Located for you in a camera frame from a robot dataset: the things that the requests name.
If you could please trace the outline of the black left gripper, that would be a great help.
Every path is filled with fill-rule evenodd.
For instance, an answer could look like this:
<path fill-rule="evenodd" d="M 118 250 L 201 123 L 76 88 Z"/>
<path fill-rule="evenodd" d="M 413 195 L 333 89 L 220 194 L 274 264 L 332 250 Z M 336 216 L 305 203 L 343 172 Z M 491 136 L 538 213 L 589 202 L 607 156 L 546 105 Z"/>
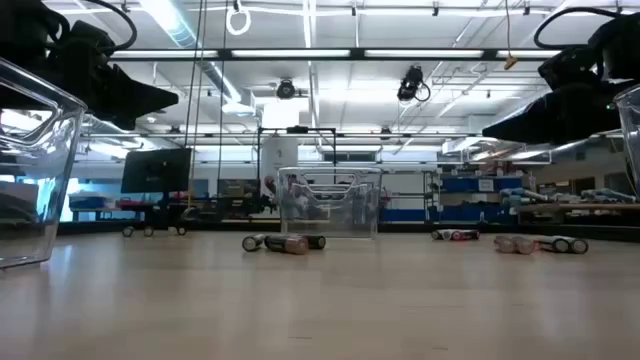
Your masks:
<path fill-rule="evenodd" d="M 164 113 L 179 96 L 132 79 L 118 65 L 110 66 L 101 47 L 114 42 L 101 29 L 77 21 L 53 42 L 47 65 L 53 82 L 81 100 L 88 112 L 120 129 L 134 129 L 139 117 Z"/>

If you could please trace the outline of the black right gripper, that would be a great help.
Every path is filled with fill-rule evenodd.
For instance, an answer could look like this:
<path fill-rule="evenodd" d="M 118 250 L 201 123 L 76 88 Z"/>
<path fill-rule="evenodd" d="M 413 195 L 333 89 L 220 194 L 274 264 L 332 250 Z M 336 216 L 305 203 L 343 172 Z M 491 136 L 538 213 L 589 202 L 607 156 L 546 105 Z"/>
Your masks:
<path fill-rule="evenodd" d="M 551 91 L 517 114 L 486 127 L 484 137 L 525 144 L 566 144 L 616 130 L 618 110 L 612 99 L 622 83 L 605 79 L 611 45 L 574 45 L 545 60 L 539 75 Z"/>

